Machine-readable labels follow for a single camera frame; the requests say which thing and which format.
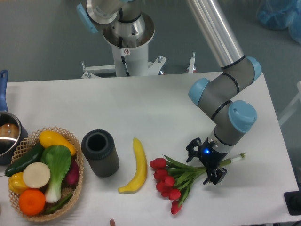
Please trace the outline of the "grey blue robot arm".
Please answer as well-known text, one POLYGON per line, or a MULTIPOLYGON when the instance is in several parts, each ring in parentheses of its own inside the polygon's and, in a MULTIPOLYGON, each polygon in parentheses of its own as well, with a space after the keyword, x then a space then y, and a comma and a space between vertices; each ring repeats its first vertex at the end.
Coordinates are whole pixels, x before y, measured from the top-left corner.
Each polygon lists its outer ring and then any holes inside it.
MULTIPOLYGON (((189 90, 189 98, 214 123, 205 141, 192 140, 187 146, 189 160, 197 157, 206 168, 206 182, 217 184, 226 175, 222 159, 247 133, 257 112, 245 101, 232 101, 240 91, 261 75, 261 65, 241 50, 223 12, 215 0, 187 2, 222 73, 210 81, 202 78, 189 90)), ((118 77, 150 75, 148 44, 154 35, 152 19, 136 0, 85 0, 77 13, 91 33, 102 32, 111 45, 118 77)))

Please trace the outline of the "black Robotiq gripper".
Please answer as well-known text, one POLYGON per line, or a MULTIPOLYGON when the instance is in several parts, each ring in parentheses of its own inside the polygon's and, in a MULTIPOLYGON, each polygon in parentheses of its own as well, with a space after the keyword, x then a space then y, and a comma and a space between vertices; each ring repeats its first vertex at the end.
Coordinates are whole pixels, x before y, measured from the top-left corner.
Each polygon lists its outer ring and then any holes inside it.
POLYGON ((195 138, 186 146, 186 151, 188 152, 187 163, 197 157, 205 166, 207 178, 203 182, 204 185, 207 183, 216 185, 223 180, 227 170, 220 166, 220 162, 226 156, 226 153, 221 153, 223 144, 219 143, 218 140, 207 138, 204 142, 201 142, 199 137, 195 138))

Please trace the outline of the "fingertip at bottom edge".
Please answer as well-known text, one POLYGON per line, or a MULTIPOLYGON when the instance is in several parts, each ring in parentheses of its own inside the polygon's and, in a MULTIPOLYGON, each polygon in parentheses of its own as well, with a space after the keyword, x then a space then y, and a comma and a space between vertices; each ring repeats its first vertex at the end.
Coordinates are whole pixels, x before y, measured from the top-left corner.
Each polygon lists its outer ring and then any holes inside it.
POLYGON ((110 219, 110 226, 116 226, 114 219, 110 219))

